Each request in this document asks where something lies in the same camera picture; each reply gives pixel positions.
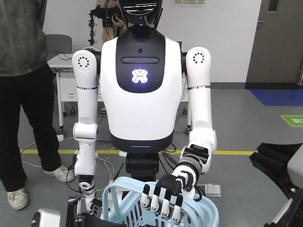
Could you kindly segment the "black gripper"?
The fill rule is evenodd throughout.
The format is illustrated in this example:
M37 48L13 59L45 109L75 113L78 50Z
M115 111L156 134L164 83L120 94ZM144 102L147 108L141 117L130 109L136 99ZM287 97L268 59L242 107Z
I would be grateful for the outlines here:
M303 144L261 143L249 157L252 165L269 177L288 202L266 227L303 225Z

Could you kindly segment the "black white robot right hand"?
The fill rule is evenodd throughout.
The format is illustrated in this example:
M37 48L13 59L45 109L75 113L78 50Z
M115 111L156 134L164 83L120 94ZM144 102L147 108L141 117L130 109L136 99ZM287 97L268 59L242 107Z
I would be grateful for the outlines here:
M85 194L85 204L87 210L93 216L97 215L98 208L102 207L102 201L96 199L96 192Z

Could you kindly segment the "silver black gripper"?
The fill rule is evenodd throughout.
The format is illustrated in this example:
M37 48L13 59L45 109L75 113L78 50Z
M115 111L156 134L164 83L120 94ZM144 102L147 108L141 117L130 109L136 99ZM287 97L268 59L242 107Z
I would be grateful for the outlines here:
M80 212L80 196L70 196L66 214L67 227L110 227L111 222L103 220L89 212ZM40 208L34 213L32 227L58 227L60 225L60 212L47 208Z

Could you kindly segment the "black white robot left hand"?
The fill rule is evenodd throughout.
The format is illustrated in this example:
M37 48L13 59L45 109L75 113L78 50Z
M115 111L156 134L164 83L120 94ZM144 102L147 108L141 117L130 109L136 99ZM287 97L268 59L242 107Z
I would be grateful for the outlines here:
M181 221L183 193L194 190L196 177L190 172L181 171L177 176L165 174L155 185L149 197L150 186L144 185L140 204L143 208L160 214L163 219L171 219L175 224Z

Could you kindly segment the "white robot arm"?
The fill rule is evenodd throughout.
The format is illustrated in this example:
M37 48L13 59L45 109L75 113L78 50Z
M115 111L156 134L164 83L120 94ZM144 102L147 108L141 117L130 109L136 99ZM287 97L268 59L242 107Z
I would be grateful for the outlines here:
M72 57L78 95L79 143L74 171L81 195L70 197L68 227L216 227L218 209L196 189L216 151L207 49L194 47L181 59L178 43L163 47L103 45L101 56L79 50ZM182 74L187 73L191 110L189 143L170 174L159 180L159 153L171 144ZM97 98L107 109L111 142L127 154L130 177L119 177L95 197ZM81 197L87 212L81 212Z
M189 144L183 148L173 172L155 181L158 153L171 143L179 95L170 94L167 113L149 113L148 105L161 104L164 91L173 89L175 80L162 73L158 87L150 92L139 92L140 88L147 88L148 77L153 74L150 61L143 62L142 58L139 61L139 64L132 64L129 58L123 59L130 67L126 79L135 88L127 91L118 84L115 73L105 72L95 52L80 50L72 57L79 109L73 135L80 145L75 174L81 180L86 207L91 208L95 200L97 102L98 91L102 91L109 113L112 143L128 157L135 157L134 162L128 163L133 178L119 178L105 189L103 220L126 223L133 206L139 202L146 209L144 224L157 220L173 225L215 227L219 223L218 210L196 189L200 175L208 171L216 151L209 82L203 80L189 88L189 101L196 103L203 98L205 106L192 112L193 130L189 134Z

